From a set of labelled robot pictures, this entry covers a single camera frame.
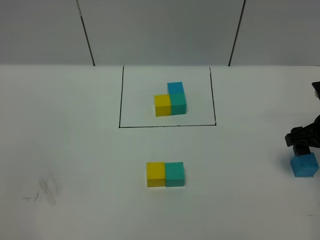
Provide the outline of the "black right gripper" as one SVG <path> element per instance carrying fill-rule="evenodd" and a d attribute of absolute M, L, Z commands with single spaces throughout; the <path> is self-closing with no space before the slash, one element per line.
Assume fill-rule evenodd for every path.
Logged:
<path fill-rule="evenodd" d="M 305 127 L 295 127 L 285 136 L 285 142 L 288 147 L 293 146 L 293 152 L 296 157 L 309 155 L 309 147 L 320 147 L 320 116 L 313 123 Z"/>

